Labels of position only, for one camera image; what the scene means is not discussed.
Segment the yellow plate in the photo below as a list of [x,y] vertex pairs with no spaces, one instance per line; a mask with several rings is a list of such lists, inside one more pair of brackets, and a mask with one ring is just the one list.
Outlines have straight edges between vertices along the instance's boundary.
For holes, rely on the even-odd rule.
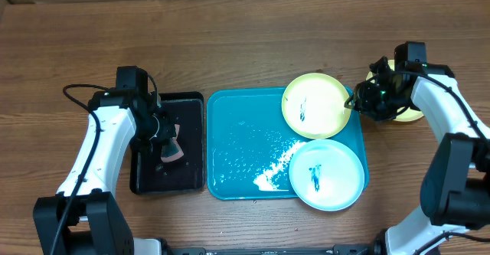
[[284,90],[283,118],[297,134],[308,139],[327,139],[347,125],[351,111],[345,107],[348,91],[337,79],[309,73],[294,79]]
[[[391,60],[388,60],[387,62],[388,62],[390,69],[394,70],[394,68],[395,68],[394,60],[391,59]],[[367,76],[366,76],[366,80],[370,79],[373,76],[374,76],[374,74],[369,71]],[[416,121],[416,120],[421,119],[423,117],[422,112],[417,111],[417,110],[412,110],[411,108],[407,108],[407,110],[405,110],[405,111],[403,111],[403,108],[399,108],[397,113],[399,113],[399,115],[397,115],[393,119],[393,121],[403,122],[403,123],[413,122],[413,121]]]

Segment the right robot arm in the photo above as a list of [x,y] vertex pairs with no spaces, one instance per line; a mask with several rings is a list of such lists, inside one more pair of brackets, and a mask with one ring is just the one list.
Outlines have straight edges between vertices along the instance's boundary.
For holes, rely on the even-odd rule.
[[453,237],[488,243],[469,235],[489,224],[489,127],[459,91],[455,74],[430,64],[423,42],[394,50],[394,66],[382,57],[369,67],[345,101],[375,121],[420,111],[439,144],[420,188],[420,204],[399,224],[382,230],[364,254],[438,254]]

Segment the green and pink sponge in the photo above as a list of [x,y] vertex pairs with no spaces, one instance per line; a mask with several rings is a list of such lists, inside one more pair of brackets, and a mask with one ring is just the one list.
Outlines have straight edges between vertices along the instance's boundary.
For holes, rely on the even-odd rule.
[[171,163],[179,160],[184,156],[181,146],[178,144],[178,134],[180,125],[175,124],[175,137],[172,137],[167,144],[162,146],[161,161]]

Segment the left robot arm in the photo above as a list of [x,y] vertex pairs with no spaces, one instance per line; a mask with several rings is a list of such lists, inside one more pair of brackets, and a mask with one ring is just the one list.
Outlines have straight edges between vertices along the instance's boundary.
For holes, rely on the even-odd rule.
[[88,126],[77,159],[56,195],[37,199],[33,218],[45,254],[170,254],[164,240],[137,238],[116,203],[126,150],[138,163],[171,163],[184,153],[178,125],[166,117],[154,80],[118,67],[113,88],[98,86],[82,108]]

